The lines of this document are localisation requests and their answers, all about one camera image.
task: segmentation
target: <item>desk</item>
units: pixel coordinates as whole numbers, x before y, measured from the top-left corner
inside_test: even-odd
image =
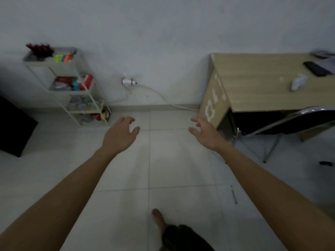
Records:
[[[335,76],[314,76],[303,62],[309,54],[211,54],[211,77],[199,116],[216,128],[233,112],[298,110],[335,105]],[[291,81],[308,76],[307,84],[291,92]]]

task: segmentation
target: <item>foot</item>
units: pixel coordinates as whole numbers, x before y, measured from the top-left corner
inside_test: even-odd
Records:
[[[151,211],[151,215],[152,215],[152,218],[153,220],[155,221],[156,225],[158,226],[158,228],[160,229],[161,231],[161,234],[164,233],[166,227],[168,226],[165,221],[164,221],[164,218],[163,218],[163,215],[161,214],[161,212],[157,209],[153,209]]]

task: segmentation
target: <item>dark pants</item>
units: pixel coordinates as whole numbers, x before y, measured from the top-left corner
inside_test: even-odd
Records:
[[[163,233],[162,242],[170,251],[214,251],[203,238],[186,225],[168,226]]]

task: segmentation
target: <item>metal chair leg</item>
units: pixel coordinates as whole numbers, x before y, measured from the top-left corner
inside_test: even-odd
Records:
[[[235,147],[235,144],[237,142],[237,139],[240,137],[241,135],[241,131],[239,128],[237,128],[237,132],[236,132],[236,135],[235,135],[235,138],[234,138],[234,141],[232,142],[232,146]]]
[[[278,145],[278,143],[279,143],[279,141],[280,141],[280,139],[281,139],[282,137],[283,137],[282,134],[279,134],[279,135],[277,136],[277,138],[276,138],[276,140],[275,140],[275,142],[274,142],[272,148],[270,149],[269,153],[268,153],[267,155],[264,156],[264,159],[263,159],[263,162],[264,162],[264,163],[267,162],[267,160],[269,159],[269,157],[270,157],[270,155],[272,154],[272,152],[274,151],[274,149],[277,147],[277,145]]]

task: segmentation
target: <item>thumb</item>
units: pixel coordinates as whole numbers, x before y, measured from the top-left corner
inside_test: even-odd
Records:
[[[198,130],[196,130],[195,128],[191,128],[189,127],[189,131],[192,135],[194,135],[196,138],[198,137],[198,135],[200,135],[200,132]]]
[[[137,126],[136,128],[134,128],[131,134],[136,138],[139,132],[140,132],[140,127]]]

